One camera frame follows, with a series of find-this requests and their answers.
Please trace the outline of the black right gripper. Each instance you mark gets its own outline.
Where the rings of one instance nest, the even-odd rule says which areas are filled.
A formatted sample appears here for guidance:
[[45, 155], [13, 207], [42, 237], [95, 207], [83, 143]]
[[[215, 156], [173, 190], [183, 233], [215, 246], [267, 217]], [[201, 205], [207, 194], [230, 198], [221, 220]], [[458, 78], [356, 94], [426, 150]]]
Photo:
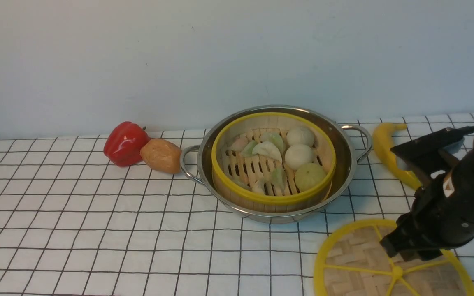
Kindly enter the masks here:
[[388, 257], [431, 261], [474, 238], [474, 180], [435, 180], [380, 240]]

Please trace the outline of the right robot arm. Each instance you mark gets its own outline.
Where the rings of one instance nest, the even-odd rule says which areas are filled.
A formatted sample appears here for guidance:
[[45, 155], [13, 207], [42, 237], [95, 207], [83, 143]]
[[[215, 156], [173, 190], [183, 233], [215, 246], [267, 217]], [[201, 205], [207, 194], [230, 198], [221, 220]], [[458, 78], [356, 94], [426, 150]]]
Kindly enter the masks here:
[[388, 257], [433, 260], [474, 238], [474, 126], [441, 129], [390, 148], [420, 181], [411, 210], [380, 240]]

